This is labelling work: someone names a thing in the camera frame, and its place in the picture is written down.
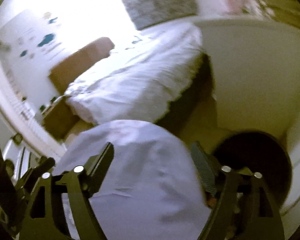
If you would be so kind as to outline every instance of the wooden headboard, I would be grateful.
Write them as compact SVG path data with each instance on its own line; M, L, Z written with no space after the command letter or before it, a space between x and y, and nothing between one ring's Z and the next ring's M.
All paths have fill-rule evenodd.
M109 57L109 52L113 48L114 44L109 38L101 37L54 66L50 70L49 79L63 95L71 82L96 62Z

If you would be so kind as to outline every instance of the wooden bed frame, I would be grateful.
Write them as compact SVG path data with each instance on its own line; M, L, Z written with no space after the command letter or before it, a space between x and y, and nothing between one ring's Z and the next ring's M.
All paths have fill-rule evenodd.
M53 67L50 70L49 78L62 95L71 82L96 62L108 57L109 51L113 48L114 44L109 38L99 38ZM202 84L210 76L209 58L205 54L202 56L203 64L193 79L192 85L182 93L182 96L177 101L171 102L170 111L156 122L157 125L165 128L176 136L178 136L195 108L202 90Z

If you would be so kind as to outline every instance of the white fabric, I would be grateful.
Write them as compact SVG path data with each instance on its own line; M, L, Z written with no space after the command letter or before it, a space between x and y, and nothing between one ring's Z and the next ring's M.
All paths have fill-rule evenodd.
M100 191L90 198L109 240L197 240L211 213L189 150L165 129L134 120L116 120L81 133L54 175L84 165L106 142L114 159ZM78 239L69 202L64 210Z
M201 30L179 23L114 51L68 87L68 104L86 122L117 119L155 122L190 86L202 63Z

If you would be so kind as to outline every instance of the bed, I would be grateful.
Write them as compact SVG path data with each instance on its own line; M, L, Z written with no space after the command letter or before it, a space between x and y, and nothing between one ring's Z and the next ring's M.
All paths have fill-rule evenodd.
M210 73L198 27L179 22L150 36L135 35L109 57L107 38L87 47L50 71L50 80L74 114L93 125L136 119L180 132ZM95 64L93 50L98 54ZM80 57L85 58L83 65Z

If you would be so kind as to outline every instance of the floral pattern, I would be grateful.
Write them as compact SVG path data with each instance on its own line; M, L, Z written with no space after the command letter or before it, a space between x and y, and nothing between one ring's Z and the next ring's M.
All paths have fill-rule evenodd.
M197 15L195 0L122 0L122 2L137 30Z

